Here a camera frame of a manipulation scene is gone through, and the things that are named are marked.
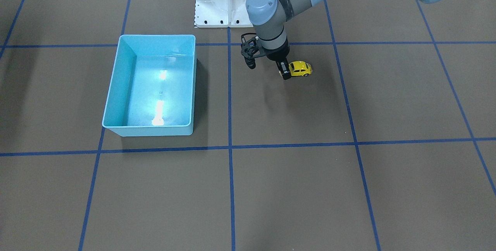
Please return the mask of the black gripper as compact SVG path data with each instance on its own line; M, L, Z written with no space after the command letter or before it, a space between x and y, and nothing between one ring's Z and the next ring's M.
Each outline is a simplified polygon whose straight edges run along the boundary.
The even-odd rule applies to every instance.
M287 61L287 56L290 53L290 46L280 46L277 49L265 49L266 57L276 62L280 76L284 80L288 80L292 77L289 67L289 62Z

